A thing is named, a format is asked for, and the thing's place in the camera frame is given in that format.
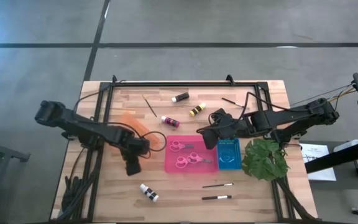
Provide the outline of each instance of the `gray floor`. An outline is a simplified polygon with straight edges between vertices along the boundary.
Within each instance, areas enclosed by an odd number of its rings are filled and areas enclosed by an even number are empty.
[[[1,1],[0,43],[92,42],[103,0]],[[358,0],[116,0],[102,42],[358,42]],[[12,162],[0,190],[0,222],[48,218],[67,142],[34,121],[42,100],[72,107],[91,49],[0,49],[0,144],[30,152]],[[358,48],[99,49],[91,80],[284,80],[290,102],[348,84]],[[340,119],[307,140],[358,139],[357,95]],[[358,223],[347,213],[358,193],[313,191],[320,218]]]

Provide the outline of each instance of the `blue plastic container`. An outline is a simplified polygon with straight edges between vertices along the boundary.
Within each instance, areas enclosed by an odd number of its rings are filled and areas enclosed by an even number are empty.
[[[217,150],[219,170],[241,169],[240,142],[238,139],[221,139]]]

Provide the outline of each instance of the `scissors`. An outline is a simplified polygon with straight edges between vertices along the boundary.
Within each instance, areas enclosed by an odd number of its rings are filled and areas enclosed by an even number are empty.
[[[171,149],[171,151],[177,152],[180,149],[192,149],[193,145],[184,145],[180,144],[180,142],[178,141],[173,141],[169,148]]]
[[[187,158],[183,156],[179,156],[177,158],[177,162],[175,163],[175,165],[177,168],[185,168],[187,164],[189,163],[196,164],[197,162],[211,163],[212,161],[210,161],[209,159],[203,159],[200,156],[198,156],[197,153],[192,152],[190,153],[190,156],[188,156]]]

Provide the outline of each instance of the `paper sheet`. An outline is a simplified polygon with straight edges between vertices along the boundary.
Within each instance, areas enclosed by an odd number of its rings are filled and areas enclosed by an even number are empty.
[[[302,146],[303,162],[309,162],[319,157],[328,155],[328,147],[323,145],[315,144],[300,144]],[[308,174],[309,180],[330,180],[336,181],[335,173],[333,168],[317,171]]]

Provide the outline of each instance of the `artificial plant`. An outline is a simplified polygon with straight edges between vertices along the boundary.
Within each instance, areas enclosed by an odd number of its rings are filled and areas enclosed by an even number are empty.
[[[273,140],[254,139],[246,146],[242,170],[249,176],[267,181],[284,177],[289,167],[285,151]]]

